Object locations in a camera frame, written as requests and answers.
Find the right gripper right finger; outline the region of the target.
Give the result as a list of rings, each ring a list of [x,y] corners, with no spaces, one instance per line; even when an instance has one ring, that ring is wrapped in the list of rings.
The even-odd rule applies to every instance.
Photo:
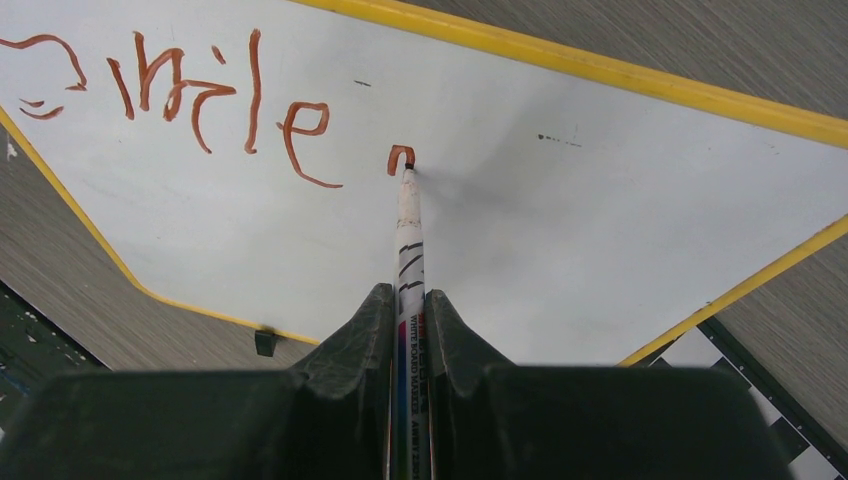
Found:
[[[744,384],[703,368],[521,366],[429,292],[438,479],[787,479]]]

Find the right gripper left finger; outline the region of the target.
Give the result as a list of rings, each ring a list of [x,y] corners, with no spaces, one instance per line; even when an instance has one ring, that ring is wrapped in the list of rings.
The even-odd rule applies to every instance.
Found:
[[[57,377],[1,442],[5,479],[381,479],[390,285],[284,370]]]

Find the white red whiteboard marker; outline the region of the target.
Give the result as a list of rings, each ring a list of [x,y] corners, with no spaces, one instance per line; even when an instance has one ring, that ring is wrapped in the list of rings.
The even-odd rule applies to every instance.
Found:
[[[392,479],[430,479],[431,441],[424,316],[424,241],[414,165],[404,166],[395,231]]]

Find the yellow framed whiteboard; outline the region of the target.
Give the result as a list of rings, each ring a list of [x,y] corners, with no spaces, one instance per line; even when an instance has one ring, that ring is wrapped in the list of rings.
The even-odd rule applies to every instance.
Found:
[[[5,1],[1,120],[125,276],[317,343],[397,250],[516,362],[635,359],[847,227],[847,124],[392,1]]]

